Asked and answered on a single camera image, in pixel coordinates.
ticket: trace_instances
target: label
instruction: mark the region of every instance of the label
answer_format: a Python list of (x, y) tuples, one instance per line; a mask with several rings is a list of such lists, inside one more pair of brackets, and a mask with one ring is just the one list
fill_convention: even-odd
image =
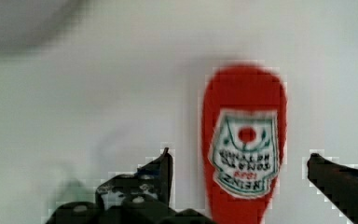
[(223, 110), (209, 153), (213, 180), (237, 198), (268, 194), (279, 169), (277, 143), (276, 111)]

